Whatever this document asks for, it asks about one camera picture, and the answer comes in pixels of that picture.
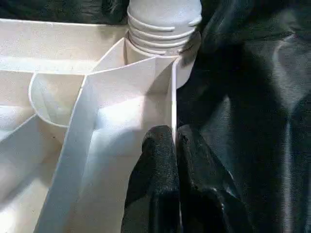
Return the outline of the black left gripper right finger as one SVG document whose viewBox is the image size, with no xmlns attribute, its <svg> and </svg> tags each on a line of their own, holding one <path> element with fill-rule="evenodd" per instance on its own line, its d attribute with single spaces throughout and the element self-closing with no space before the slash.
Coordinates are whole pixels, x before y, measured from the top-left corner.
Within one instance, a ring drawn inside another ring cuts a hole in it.
<svg viewBox="0 0 311 233">
<path fill-rule="evenodd" d="M 245 206 L 229 171 L 199 131 L 176 135 L 182 226 L 185 233 L 251 233 Z"/>
</svg>

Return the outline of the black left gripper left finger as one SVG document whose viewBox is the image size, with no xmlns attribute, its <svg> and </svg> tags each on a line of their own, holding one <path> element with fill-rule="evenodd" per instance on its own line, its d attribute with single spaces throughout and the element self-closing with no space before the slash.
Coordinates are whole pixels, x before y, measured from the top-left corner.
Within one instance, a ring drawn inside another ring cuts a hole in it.
<svg viewBox="0 0 311 233">
<path fill-rule="evenodd" d="M 126 193 L 123 233 L 176 233 L 179 178 L 172 131 L 155 126 L 145 135 Z"/>
</svg>

